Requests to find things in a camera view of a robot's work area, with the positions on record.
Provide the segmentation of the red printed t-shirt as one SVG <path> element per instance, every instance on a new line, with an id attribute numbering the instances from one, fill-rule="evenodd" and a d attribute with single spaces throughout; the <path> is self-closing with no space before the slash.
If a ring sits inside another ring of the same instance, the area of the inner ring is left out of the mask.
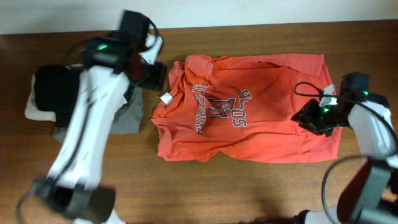
<path id="1" fill-rule="evenodd" d="M 317 136 L 292 120 L 311 94 L 331 87 L 322 54 L 213 58 L 189 55 L 169 71 L 169 103 L 152 122 L 166 161 L 234 159 L 311 163 L 335 159 L 342 130 Z"/>

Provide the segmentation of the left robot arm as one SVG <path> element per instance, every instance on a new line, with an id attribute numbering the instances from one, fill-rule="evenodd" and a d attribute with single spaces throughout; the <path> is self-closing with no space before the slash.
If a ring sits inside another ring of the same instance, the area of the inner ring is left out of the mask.
<path id="1" fill-rule="evenodd" d="M 104 150 L 129 86 L 162 89 L 167 68 L 156 58 L 163 44 L 156 25 L 135 11 L 124 11 L 118 29 L 87 42 L 62 148 L 47 176 L 35 179 L 22 201 L 38 196 L 75 223 L 121 222 L 114 208 L 116 191 L 100 184 Z"/>

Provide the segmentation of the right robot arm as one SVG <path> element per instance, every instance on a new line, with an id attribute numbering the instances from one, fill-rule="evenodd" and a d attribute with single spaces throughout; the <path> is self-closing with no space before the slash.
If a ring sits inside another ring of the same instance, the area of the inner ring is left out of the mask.
<path id="1" fill-rule="evenodd" d="M 340 91 L 318 89 L 292 120 L 316 135 L 330 137 L 340 127 L 351 128 L 358 140 L 364 164 L 341 193 L 338 204 L 326 204 L 326 182 L 330 172 L 344 160 L 334 162 L 322 180 L 323 210 L 302 212 L 303 223 L 397 223 L 397 202 L 382 198 L 389 189 L 397 193 L 397 135 L 391 124 L 385 96 L 371 93 L 369 77 L 349 73 Z"/>

